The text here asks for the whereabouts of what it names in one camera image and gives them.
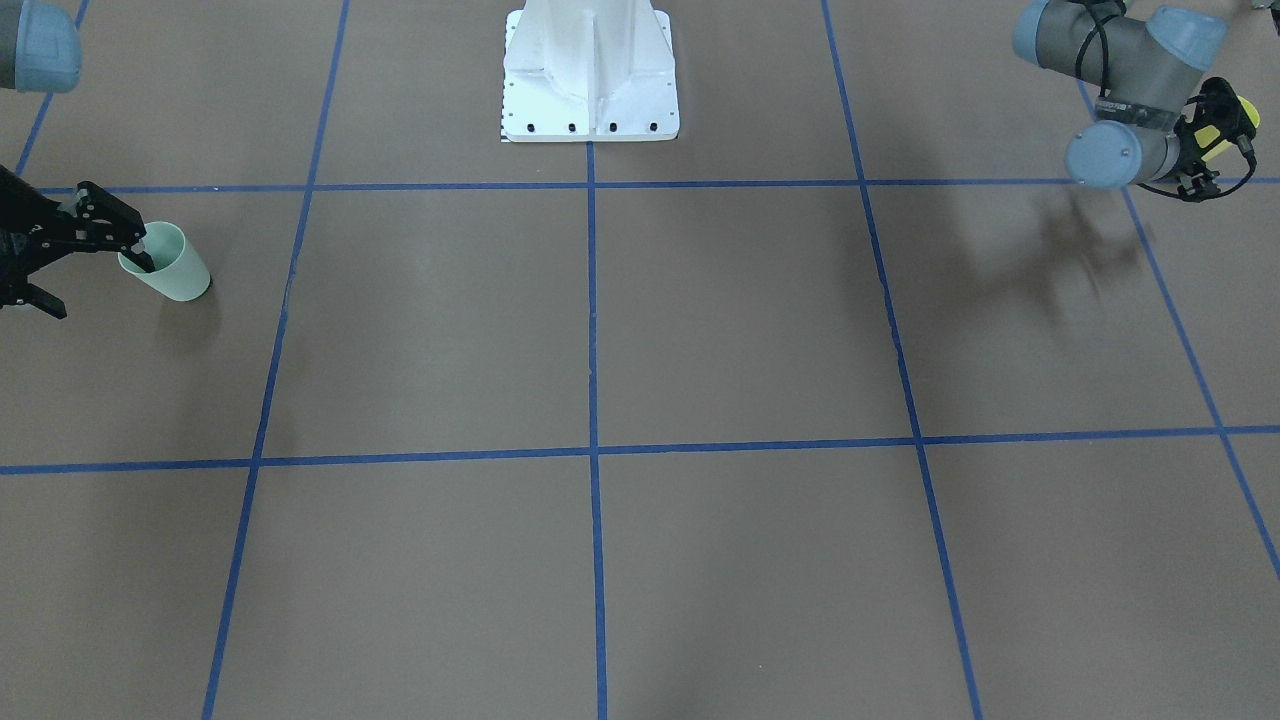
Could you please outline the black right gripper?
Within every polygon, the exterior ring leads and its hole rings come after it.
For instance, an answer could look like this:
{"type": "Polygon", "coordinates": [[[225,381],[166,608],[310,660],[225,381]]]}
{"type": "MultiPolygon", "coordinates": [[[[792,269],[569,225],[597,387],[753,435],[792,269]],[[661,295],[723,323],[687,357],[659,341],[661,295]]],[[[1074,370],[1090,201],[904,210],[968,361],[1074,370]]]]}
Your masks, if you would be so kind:
{"type": "Polygon", "coordinates": [[[1,305],[35,307],[67,318],[65,304],[31,277],[77,252],[123,254],[142,273],[155,272],[140,211],[99,184],[76,186],[76,217],[8,168],[1,169],[1,305]]]}

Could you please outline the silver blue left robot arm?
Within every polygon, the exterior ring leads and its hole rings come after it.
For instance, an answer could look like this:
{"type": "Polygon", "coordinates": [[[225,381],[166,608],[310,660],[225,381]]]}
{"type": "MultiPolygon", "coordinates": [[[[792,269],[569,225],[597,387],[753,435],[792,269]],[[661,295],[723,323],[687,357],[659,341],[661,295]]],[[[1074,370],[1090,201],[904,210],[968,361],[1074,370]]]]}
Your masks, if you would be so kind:
{"type": "Polygon", "coordinates": [[[1146,19],[1125,1],[1033,1],[1012,29],[1030,64],[1098,90],[1093,123],[1068,142],[1065,167],[1094,190],[1162,181],[1192,159],[1178,122],[1228,38],[1228,22],[1180,6],[1146,19]]]}

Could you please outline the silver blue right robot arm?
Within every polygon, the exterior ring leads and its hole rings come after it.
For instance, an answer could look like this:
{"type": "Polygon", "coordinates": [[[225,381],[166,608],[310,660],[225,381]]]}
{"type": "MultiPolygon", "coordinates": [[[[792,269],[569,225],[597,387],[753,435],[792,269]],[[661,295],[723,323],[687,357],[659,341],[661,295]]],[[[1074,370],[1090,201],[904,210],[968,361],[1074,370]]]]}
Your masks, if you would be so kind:
{"type": "MultiPolygon", "coordinates": [[[[1,81],[17,92],[64,94],[81,79],[82,46],[70,15],[46,1],[1,5],[1,81]]],[[[145,251],[142,215],[105,188],[82,181],[67,201],[36,190],[1,169],[1,302],[35,307],[56,319],[65,304],[31,277],[78,252],[122,252],[145,272],[155,263],[145,251]]]]}

